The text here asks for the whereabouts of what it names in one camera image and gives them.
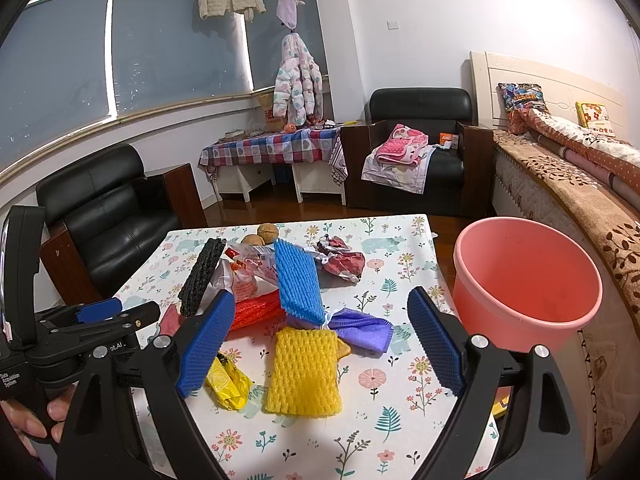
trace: bed headboard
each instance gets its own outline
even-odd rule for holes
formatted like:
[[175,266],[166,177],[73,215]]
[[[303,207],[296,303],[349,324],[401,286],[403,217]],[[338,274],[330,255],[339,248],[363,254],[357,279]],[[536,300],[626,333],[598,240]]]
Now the bed headboard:
[[508,124],[498,83],[536,83],[542,87],[552,115],[578,123],[575,103],[604,104],[616,137],[627,140],[626,98],[602,83],[555,66],[529,59],[471,52],[474,90],[478,102],[478,123],[487,128],[505,128]]

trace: pillow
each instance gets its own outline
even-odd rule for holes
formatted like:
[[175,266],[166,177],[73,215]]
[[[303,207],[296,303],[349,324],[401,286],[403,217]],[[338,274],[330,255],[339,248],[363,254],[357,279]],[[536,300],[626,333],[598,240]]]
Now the pillow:
[[532,129],[607,168],[640,193],[640,151],[633,146],[535,108],[520,110],[520,114]]
[[575,104],[575,110],[578,112],[578,122],[583,128],[595,130],[607,137],[616,136],[605,105],[578,102]]
[[545,114],[549,113],[540,85],[532,83],[498,83],[504,100],[504,108],[509,118],[507,131],[510,134],[523,134],[529,127],[517,110],[534,108]]

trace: human hand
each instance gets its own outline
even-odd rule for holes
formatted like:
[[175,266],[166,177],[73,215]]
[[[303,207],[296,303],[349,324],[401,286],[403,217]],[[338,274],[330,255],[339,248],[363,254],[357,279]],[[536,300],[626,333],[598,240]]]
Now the human hand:
[[72,384],[62,395],[57,399],[53,399],[47,405],[47,413],[49,413],[51,420],[57,422],[57,424],[51,428],[51,436],[58,444],[60,444],[60,439],[62,439],[62,430],[65,427],[66,416],[69,413],[69,406],[71,405],[71,399],[73,399],[75,392],[76,385]]
[[[58,422],[51,429],[51,436],[53,440],[60,443],[62,438],[62,430],[64,428],[64,420],[69,411],[71,399],[76,392],[76,386],[72,384],[65,392],[57,399],[52,400],[47,405],[47,413]],[[38,418],[33,414],[31,410],[23,406],[17,400],[2,400],[0,406],[9,420],[9,423],[17,433],[18,437],[24,444],[24,447],[29,451],[31,456],[37,456],[36,450],[28,439],[28,435],[45,438],[47,436],[47,430]]]

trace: screw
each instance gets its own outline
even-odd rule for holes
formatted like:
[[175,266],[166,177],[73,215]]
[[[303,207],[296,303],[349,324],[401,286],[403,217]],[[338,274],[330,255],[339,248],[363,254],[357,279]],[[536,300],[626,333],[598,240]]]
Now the screw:
[[103,357],[105,357],[107,355],[109,351],[107,350],[106,346],[98,346],[96,348],[94,348],[94,357],[96,359],[102,359]]
[[536,355],[538,355],[539,357],[549,357],[549,348],[547,348],[544,345],[536,345],[536,347],[533,349],[533,351],[536,353]]
[[487,348],[489,346],[489,340],[483,335],[476,334],[471,338],[471,344],[476,348]]
[[154,339],[156,348],[167,348],[171,344],[171,338],[167,335],[159,335]]

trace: armchair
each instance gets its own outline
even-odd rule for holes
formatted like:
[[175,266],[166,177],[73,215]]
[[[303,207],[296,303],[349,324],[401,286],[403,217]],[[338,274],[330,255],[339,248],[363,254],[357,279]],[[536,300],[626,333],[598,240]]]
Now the armchair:
[[[347,205],[397,213],[482,218],[489,207],[494,136],[473,126],[471,97],[460,88],[384,88],[369,100],[371,121],[340,131],[349,172]],[[396,124],[422,131],[430,144],[440,133],[460,135],[457,150],[431,155],[422,195],[360,178],[365,158],[383,144]]]
[[66,304],[110,298],[169,231],[207,226],[190,165],[145,174],[129,144],[56,171],[36,196],[50,234],[40,258]]

